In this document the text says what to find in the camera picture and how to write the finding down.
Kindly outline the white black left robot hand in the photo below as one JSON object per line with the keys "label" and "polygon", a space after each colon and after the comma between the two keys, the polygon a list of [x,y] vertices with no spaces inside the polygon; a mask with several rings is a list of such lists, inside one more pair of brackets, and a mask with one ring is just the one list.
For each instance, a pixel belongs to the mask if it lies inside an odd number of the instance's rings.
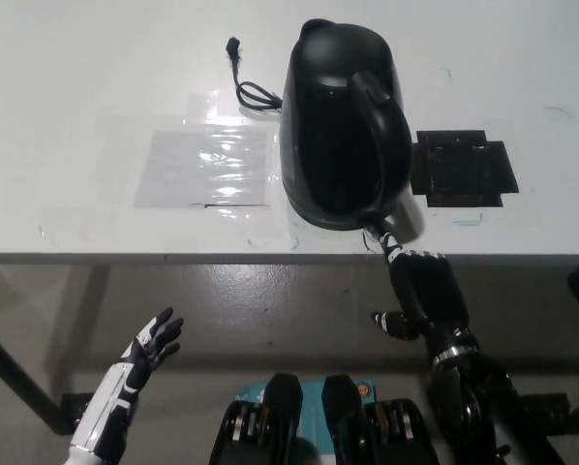
{"label": "white black left robot hand", "polygon": [[72,437],[68,464],[117,464],[140,392],[163,361],[175,354],[183,325],[167,308],[154,317],[113,363],[91,397]]}

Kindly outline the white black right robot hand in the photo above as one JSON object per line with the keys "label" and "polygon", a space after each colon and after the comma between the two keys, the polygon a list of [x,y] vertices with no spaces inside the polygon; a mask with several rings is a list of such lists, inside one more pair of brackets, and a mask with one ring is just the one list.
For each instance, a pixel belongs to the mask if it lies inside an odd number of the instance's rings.
{"label": "white black right robot hand", "polygon": [[380,245],[401,309],[374,312],[375,324],[395,339],[422,337],[434,365],[478,352],[466,302],[445,255],[406,249],[390,232],[380,236]]}

